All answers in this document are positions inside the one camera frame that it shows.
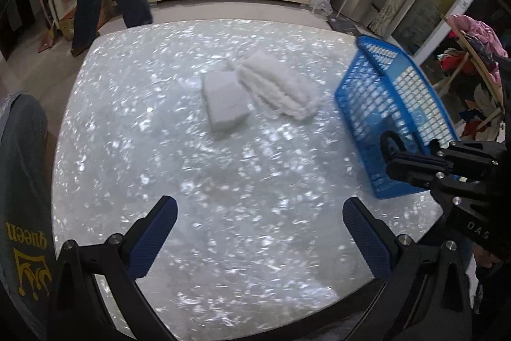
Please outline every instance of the pink cloth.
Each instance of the pink cloth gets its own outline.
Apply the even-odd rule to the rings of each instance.
[[[495,31],[492,30],[484,22],[476,21],[467,15],[451,15],[449,20],[460,31],[465,31],[467,34],[475,36],[481,41],[489,52],[493,52],[501,57],[507,57],[507,52],[502,48]]]

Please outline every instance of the screw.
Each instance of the screw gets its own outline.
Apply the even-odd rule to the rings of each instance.
[[[400,234],[398,240],[403,246],[409,246],[412,244],[412,238],[407,234]]]
[[[62,249],[63,250],[70,250],[72,249],[73,247],[75,247],[75,244],[76,244],[76,241],[74,240],[67,240],[64,242],[64,244],[62,245]]]
[[[446,243],[446,247],[453,252],[458,248],[458,245],[455,242],[453,242],[452,240],[449,240]]]
[[[108,243],[110,243],[110,244],[119,244],[119,243],[121,243],[122,239],[123,239],[123,235],[122,234],[115,233],[115,234],[112,234],[108,238]]]

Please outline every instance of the pearlescent tabletop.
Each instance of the pearlescent tabletop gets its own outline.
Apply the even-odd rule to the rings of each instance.
[[[137,280],[180,339],[250,335],[301,319],[372,275],[342,222],[358,196],[418,239],[441,210],[429,193],[377,200],[334,104],[350,35],[246,20],[183,21],[98,38],[73,88],[53,176],[56,249],[103,242],[162,195],[177,223]],[[295,121],[253,100],[247,122],[214,136],[201,75],[261,49],[313,79],[318,114]],[[105,302],[129,333],[105,280]]]

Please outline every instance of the brown shoe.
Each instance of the brown shoe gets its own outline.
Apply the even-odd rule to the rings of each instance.
[[[98,38],[101,34],[99,33],[99,31],[96,31],[96,38]],[[79,47],[79,48],[71,48],[71,55],[73,57],[78,57],[80,54],[84,53],[85,51],[87,51],[90,46],[92,44],[86,46],[86,47]]]

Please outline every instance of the basket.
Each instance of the basket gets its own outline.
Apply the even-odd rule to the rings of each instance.
[[[414,194],[423,189],[390,179],[380,151],[380,136],[392,130],[407,150],[429,154],[438,139],[446,147],[456,131],[444,105],[422,71],[399,48],[370,36],[357,38],[358,53],[335,92],[377,198]]]

